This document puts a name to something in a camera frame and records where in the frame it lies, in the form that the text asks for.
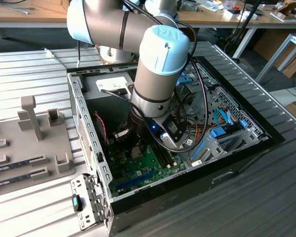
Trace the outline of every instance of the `aluminum profile table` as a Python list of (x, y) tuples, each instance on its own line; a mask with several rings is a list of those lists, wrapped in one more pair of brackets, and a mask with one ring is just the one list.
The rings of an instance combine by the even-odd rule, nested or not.
[[(268, 63), (259, 73), (259, 75), (256, 78), (256, 82), (260, 82), (263, 79), (263, 77), (268, 73), (268, 71), (274, 65), (276, 60), (281, 56), (281, 54), (285, 51), (285, 49), (287, 49), (287, 47), (292, 43), (296, 45), (296, 34), (289, 34), (287, 36), (287, 38), (284, 40), (284, 42), (281, 44), (281, 46), (278, 48), (278, 50), (275, 52), (272, 58), (268, 61)], [(296, 46), (290, 52), (287, 58), (282, 62), (282, 64), (277, 68), (277, 70), (281, 72), (288, 65), (288, 63), (291, 62), (291, 60), (295, 55), (296, 55)]]
[[(77, 51), (53, 50), (68, 67)], [(95, 50), (81, 51), (81, 66), (99, 65)], [(218, 47), (200, 42), (205, 56), (285, 137), (237, 177), (118, 236), (296, 236), (296, 119)], [(43, 51), (0, 53), (0, 121), (14, 119), (20, 95), (35, 95), (36, 113), (59, 108), (66, 116), (76, 173), (0, 196), (0, 236), (106, 236), (99, 227), (81, 233), (69, 181), (86, 171), (70, 110), (66, 72)]]

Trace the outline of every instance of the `sticker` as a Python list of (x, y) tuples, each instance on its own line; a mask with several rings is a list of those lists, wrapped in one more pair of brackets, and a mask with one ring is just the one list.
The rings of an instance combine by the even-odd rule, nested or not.
[(189, 145), (192, 145), (193, 141), (192, 141), (191, 139), (188, 139), (188, 140), (186, 141), (186, 143), (189, 144)]
[(194, 166), (197, 166), (197, 165), (199, 165), (199, 164), (201, 164), (202, 162), (201, 162), (201, 160), (198, 160), (198, 161), (196, 161), (196, 162), (193, 162), (192, 163), (192, 166), (194, 167)]
[(9, 167), (9, 166), (2, 167), (2, 168), (0, 168), (0, 171), (1, 171), (1, 170), (6, 170), (6, 169), (10, 169), (10, 167)]
[(99, 91), (104, 90), (118, 90), (126, 87), (126, 79), (125, 77), (118, 78), (109, 78), (109, 79), (101, 79), (97, 80), (96, 85), (98, 86)]
[(9, 183), (10, 183), (10, 181), (5, 181), (5, 182), (0, 183), (0, 186), (5, 185), (5, 184), (9, 184)]

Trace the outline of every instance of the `red wire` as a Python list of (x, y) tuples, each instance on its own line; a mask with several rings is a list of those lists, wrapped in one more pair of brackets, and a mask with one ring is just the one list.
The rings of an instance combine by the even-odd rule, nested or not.
[(107, 148), (107, 130), (105, 129), (104, 122), (101, 119), (101, 117), (98, 116), (97, 114), (93, 114), (93, 115), (96, 116), (101, 121), (101, 124), (103, 126), (103, 130), (104, 130), (104, 146), (105, 146), (105, 149), (106, 149)]

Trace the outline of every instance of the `desk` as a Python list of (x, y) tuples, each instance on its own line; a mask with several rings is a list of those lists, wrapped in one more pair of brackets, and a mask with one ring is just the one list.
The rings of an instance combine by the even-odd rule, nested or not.
[[(238, 1), (240, 9), (243, 8), (243, 3)], [(30, 5), (31, 0), (18, 5)], [(225, 19), (223, 11), (212, 12), (201, 6), (198, 12), (179, 11), (179, 19), (189, 23), (195, 28), (236, 28), (238, 24), (237, 19)], [(296, 29), (296, 24), (281, 23), (270, 15), (272, 9), (264, 9), (264, 15), (259, 16), (257, 20), (252, 20), (247, 28), (249, 29), (243, 37), (238, 49), (233, 55), (233, 58), (239, 58), (245, 47), (248, 45), (250, 39), (257, 29)], [(37, 10), (30, 11), (29, 15), (10, 10), (0, 5), (0, 28), (65, 28), (66, 14), (46, 10), (37, 7)]]

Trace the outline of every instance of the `gray carpet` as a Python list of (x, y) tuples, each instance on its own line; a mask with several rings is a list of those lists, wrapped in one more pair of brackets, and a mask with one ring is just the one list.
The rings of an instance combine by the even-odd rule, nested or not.
[[(1, 39), (0, 36), (0, 52), (17, 52), (41, 50), (46, 47), (48, 49), (64, 49), (76, 47), (76, 41), (71, 38), (67, 29), (64, 28), (7, 28), (5, 29), (9, 39)], [(215, 31), (201, 29), (198, 33), (199, 41), (209, 41), (215, 44), (217, 37), (214, 36)], [(250, 73), (255, 77), (259, 74), (267, 61), (255, 51), (244, 51), (242, 58), (246, 59), (254, 68), (255, 73)], [(266, 81), (264, 87), (268, 91), (275, 91), (293, 86), (292, 79), (287, 78), (284, 74), (279, 73), (273, 67), (264, 77), (262, 84)]]

